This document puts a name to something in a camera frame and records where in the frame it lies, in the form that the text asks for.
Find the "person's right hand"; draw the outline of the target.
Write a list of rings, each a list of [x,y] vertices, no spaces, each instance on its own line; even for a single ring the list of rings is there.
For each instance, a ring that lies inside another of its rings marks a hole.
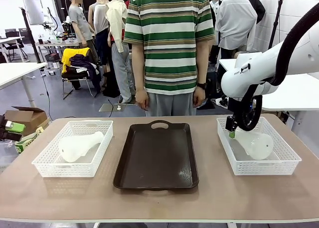
[[[136,90],[136,95],[135,95],[136,103],[137,105],[147,111],[148,110],[148,105],[149,105],[149,97],[145,89],[137,89]]]

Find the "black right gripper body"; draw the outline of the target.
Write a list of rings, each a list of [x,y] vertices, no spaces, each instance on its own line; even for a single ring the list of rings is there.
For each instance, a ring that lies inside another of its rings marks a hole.
[[[252,99],[248,104],[242,106],[238,98],[228,98],[227,109],[234,113],[236,117],[242,116],[245,120],[251,121],[254,116],[254,100]]]

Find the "person's left hand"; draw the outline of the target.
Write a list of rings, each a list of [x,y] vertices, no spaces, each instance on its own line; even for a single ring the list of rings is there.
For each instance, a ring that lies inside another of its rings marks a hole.
[[[193,106],[199,107],[205,100],[205,90],[200,88],[200,87],[196,87],[194,93],[193,93]]]

